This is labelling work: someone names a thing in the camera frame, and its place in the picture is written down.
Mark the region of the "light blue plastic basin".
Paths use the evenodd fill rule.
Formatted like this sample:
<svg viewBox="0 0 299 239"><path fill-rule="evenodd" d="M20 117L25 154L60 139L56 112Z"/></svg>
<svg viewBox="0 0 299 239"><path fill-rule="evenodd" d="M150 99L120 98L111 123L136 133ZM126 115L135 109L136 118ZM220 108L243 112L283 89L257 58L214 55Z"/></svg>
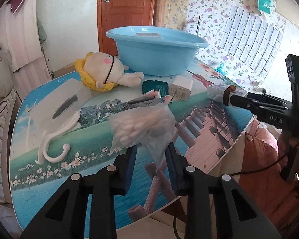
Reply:
<svg viewBox="0 0 299 239"><path fill-rule="evenodd" d="M208 42L191 33L156 26L125 26L107 31L119 59L134 72L152 76L180 75Z"/></svg>

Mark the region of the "white plush toy yellow hood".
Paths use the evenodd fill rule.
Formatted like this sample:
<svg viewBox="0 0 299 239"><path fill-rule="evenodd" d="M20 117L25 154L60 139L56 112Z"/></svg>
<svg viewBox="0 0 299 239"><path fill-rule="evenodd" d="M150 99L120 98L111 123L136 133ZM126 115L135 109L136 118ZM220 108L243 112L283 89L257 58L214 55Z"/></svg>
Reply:
<svg viewBox="0 0 299 239"><path fill-rule="evenodd" d="M85 58L74 62L81 82L98 92L107 92L118 85L137 87L144 79L142 72L127 73L130 68L120 59L103 52L89 52Z"/></svg>

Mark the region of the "brown wooden door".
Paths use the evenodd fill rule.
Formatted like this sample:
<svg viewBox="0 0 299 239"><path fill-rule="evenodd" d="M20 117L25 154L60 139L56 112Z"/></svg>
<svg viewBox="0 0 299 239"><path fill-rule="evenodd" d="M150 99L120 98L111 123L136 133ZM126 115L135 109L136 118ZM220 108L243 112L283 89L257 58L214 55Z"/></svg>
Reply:
<svg viewBox="0 0 299 239"><path fill-rule="evenodd" d="M123 26L151 26L155 0L98 0L97 29L99 50L116 56L115 41L106 36L107 31Z"/></svg>

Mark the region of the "white wardrobe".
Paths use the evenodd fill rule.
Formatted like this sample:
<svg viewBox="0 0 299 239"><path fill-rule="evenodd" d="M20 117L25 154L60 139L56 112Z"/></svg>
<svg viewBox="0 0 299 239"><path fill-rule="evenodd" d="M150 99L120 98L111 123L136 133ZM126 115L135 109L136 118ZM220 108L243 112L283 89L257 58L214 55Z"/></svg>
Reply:
<svg viewBox="0 0 299 239"><path fill-rule="evenodd" d="M12 78L21 99L51 80L36 19L36 0L25 0L14 14L6 2L0 8L0 48L12 57Z"/></svg>

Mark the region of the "white power adapter plug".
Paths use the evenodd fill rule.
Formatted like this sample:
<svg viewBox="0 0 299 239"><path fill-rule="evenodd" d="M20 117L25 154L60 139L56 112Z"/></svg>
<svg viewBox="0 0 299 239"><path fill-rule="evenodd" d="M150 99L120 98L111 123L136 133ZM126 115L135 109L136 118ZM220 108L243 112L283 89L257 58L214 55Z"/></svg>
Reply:
<svg viewBox="0 0 299 239"><path fill-rule="evenodd" d="M188 101L191 95L193 80L181 75L176 75L168 85L168 94L176 99Z"/></svg>

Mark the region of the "printed foil sachet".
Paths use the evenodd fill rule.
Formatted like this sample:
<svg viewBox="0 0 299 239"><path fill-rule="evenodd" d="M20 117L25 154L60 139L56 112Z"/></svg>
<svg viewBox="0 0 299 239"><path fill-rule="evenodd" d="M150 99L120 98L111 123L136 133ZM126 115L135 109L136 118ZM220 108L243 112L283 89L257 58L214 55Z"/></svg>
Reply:
<svg viewBox="0 0 299 239"><path fill-rule="evenodd" d="M151 90L143 94L141 97L128 101L127 105L129 109L136 107L155 106L160 103L168 105L172 98L173 96L170 95L162 96L160 91Z"/></svg>

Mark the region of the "bag of cotton swabs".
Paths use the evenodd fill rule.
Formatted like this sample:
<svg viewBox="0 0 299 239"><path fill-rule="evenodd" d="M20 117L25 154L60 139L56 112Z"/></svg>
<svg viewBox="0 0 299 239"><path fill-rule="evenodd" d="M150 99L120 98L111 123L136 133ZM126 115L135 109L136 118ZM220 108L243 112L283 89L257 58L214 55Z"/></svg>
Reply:
<svg viewBox="0 0 299 239"><path fill-rule="evenodd" d="M111 150L141 144L159 163L175 135L175 117L168 105L136 107L109 117L113 134Z"/></svg>

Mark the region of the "white plastic hook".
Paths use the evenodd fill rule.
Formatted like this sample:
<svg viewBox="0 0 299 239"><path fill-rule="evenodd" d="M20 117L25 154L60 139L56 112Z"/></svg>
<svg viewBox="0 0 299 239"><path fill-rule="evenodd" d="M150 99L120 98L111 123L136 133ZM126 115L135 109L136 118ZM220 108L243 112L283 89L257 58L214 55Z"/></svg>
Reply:
<svg viewBox="0 0 299 239"><path fill-rule="evenodd" d="M36 164L43 165L46 161L50 163L61 162L67 156L71 146L68 142L61 143L59 140L77 125L79 118L80 112L76 111L72 118L54 133L43 132L35 160Z"/></svg>

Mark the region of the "teal hanging paper bag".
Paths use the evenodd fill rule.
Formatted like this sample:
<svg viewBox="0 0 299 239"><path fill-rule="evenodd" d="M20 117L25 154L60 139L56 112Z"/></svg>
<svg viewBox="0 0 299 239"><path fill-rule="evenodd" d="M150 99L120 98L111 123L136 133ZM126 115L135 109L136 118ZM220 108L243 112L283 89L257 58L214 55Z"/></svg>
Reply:
<svg viewBox="0 0 299 239"><path fill-rule="evenodd" d="M258 10L270 14L271 1L270 0L258 0Z"/></svg>

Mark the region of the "translucent plastic storage box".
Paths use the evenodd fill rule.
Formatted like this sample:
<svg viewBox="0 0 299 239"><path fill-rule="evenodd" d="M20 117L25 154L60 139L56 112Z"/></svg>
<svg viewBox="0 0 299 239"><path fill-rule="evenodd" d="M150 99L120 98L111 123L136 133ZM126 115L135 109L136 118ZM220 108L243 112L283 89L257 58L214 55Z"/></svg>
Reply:
<svg viewBox="0 0 299 239"><path fill-rule="evenodd" d="M81 81L68 79L34 106L30 117L38 129L52 133L70 120L91 96L91 90Z"/></svg>

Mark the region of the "grey hanging bag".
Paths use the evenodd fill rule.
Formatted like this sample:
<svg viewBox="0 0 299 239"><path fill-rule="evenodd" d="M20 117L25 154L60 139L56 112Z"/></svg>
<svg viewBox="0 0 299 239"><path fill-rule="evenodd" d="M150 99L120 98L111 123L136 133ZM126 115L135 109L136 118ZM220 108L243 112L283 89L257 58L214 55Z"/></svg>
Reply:
<svg viewBox="0 0 299 239"><path fill-rule="evenodd" d="M12 57L8 51L0 50L0 98L8 96L12 88Z"/></svg>

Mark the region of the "dark green snack packet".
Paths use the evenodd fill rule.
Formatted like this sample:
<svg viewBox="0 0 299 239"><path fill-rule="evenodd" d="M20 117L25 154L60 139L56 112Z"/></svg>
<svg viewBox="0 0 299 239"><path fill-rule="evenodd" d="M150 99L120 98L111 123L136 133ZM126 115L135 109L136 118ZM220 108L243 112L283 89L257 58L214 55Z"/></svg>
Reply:
<svg viewBox="0 0 299 239"><path fill-rule="evenodd" d="M168 83L158 80L147 80L142 84L142 93L150 91L159 91L162 97L168 95Z"/></svg>

